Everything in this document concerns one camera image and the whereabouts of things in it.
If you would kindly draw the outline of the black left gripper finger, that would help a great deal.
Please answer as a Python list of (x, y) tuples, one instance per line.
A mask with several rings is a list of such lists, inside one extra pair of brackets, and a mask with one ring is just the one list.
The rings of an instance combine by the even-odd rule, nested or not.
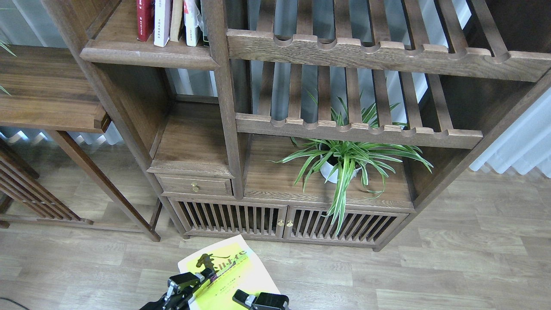
[(167, 286), (167, 298), (185, 298), (197, 291), (206, 280), (215, 276), (215, 271), (205, 268), (200, 273), (181, 273), (169, 277)]

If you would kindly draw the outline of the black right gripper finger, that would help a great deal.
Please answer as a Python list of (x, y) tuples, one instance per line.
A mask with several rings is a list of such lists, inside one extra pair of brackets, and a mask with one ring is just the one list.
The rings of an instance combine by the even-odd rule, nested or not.
[(289, 310), (289, 298), (281, 294), (261, 292), (256, 296), (237, 290), (232, 300), (247, 310)]

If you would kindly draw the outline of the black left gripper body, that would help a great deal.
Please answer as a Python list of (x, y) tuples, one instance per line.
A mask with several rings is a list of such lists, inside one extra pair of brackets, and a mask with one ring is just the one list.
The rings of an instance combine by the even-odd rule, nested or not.
[(192, 297), (193, 292), (187, 289), (169, 297), (164, 294), (158, 301), (148, 302), (140, 310), (189, 310), (189, 300)]

